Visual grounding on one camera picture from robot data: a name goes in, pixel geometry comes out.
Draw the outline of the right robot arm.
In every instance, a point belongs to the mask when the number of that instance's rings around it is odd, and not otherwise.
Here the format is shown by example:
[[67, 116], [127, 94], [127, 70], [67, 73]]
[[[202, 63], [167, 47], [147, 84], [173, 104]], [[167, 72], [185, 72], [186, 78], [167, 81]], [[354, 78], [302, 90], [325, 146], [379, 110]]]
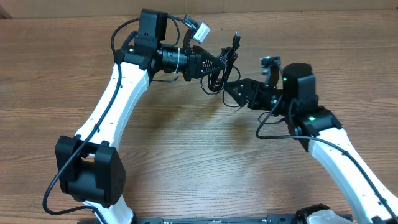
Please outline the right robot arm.
[[311, 65], [291, 63], [265, 82], [242, 79], [225, 90], [240, 107], [281, 116], [287, 135], [256, 137], [299, 141], [329, 173], [348, 201], [358, 223], [397, 223], [397, 197], [374, 175], [354, 148], [338, 118], [318, 104]]

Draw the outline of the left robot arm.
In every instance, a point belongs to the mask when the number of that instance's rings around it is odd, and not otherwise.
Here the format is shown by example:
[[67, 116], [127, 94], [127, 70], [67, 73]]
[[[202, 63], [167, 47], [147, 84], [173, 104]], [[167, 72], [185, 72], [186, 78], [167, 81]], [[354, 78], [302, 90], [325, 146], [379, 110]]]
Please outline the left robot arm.
[[134, 222], [123, 198], [126, 171], [119, 144], [154, 75], [165, 71], [189, 81], [224, 69], [200, 47], [210, 33], [206, 23], [150, 9], [143, 9], [136, 22], [138, 30], [113, 50], [111, 79], [94, 111], [74, 136], [61, 136], [55, 146], [58, 172], [53, 181], [99, 223]]

